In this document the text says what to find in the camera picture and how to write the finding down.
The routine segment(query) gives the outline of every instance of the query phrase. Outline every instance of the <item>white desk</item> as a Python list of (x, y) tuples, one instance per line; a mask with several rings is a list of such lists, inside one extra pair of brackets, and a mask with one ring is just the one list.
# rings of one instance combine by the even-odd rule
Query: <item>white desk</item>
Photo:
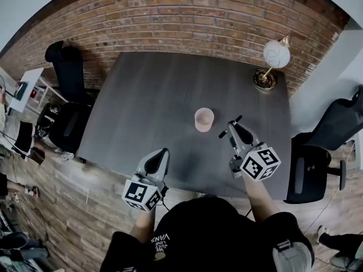
[[(22, 79), (20, 80), (21, 82), (26, 82), (27, 88), (24, 91), (24, 94), (22, 96), (21, 100), (17, 100), (15, 98), (12, 98), (10, 105), (9, 105), (9, 109), (14, 109), (17, 110), (20, 113), (24, 112), (24, 109), (27, 108), (29, 111), (31, 111), (32, 113), (35, 114), (40, 114), (41, 110), (41, 105), (44, 101), (45, 96), (47, 95), (48, 90), (51, 90), (53, 93), (55, 93), (58, 97), (60, 97), (63, 101), (65, 101), (66, 103), (68, 102), (60, 93), (58, 93), (54, 88), (52, 88), (42, 77), (41, 74), (43, 72), (44, 68), (41, 67), (39, 69), (34, 69), (34, 70), (28, 70), (24, 73)], [(44, 85), (45, 85), (45, 89), (42, 89), (40, 87), (37, 87), (36, 84), (37, 82), (41, 81)], [(28, 104), (28, 100), (30, 98), (30, 95), (32, 93), (32, 90), (34, 88), (38, 89), (37, 95), (34, 98), (34, 100), (37, 99), (38, 95), (39, 95), (39, 90), (42, 91), (42, 96), (40, 98), (39, 101), (36, 100), (37, 102), (37, 108), (34, 108), (33, 106)]]

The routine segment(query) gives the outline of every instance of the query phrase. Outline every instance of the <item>dark table top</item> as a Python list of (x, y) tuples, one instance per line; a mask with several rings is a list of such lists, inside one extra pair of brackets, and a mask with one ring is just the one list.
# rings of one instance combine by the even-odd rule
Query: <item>dark table top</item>
[[(233, 179), (234, 151), (227, 122), (242, 123), (272, 146), (282, 163), (264, 181), (270, 195), (285, 199), (290, 173), (290, 110), (283, 76), (272, 91), (253, 83), (256, 66), (221, 58), (177, 53), (121, 53), (108, 74), (82, 138), (78, 155), (131, 175), (142, 157), (167, 147), (170, 187), (228, 197), (245, 197), (242, 178)], [(201, 133), (194, 114), (202, 107), (215, 115)]]

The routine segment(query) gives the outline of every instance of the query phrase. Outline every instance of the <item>white lamp shade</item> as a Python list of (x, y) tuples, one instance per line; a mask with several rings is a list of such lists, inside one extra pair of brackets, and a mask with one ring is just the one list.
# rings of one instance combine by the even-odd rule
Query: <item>white lamp shade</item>
[(265, 49), (263, 50), (263, 58), (270, 67), (279, 69), (289, 63), (290, 51), (277, 40), (272, 40), (266, 43)]

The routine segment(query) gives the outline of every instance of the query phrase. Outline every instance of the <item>pink cup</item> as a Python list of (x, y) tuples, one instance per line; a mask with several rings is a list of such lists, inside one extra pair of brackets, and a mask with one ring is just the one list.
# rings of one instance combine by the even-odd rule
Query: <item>pink cup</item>
[(208, 108), (201, 108), (194, 115), (195, 128), (200, 132), (207, 132), (212, 127), (214, 114)]

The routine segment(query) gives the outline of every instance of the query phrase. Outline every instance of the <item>mesh office chair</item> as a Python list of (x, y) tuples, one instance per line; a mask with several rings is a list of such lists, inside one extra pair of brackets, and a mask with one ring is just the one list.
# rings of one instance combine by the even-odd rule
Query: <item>mesh office chair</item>
[(345, 161), (340, 168), (329, 168), (336, 150), (363, 129), (363, 85), (352, 100), (335, 100), (310, 133), (300, 133), (292, 139), (289, 190), (286, 203), (314, 202), (324, 197), (327, 174), (340, 177), (340, 190), (345, 187)]

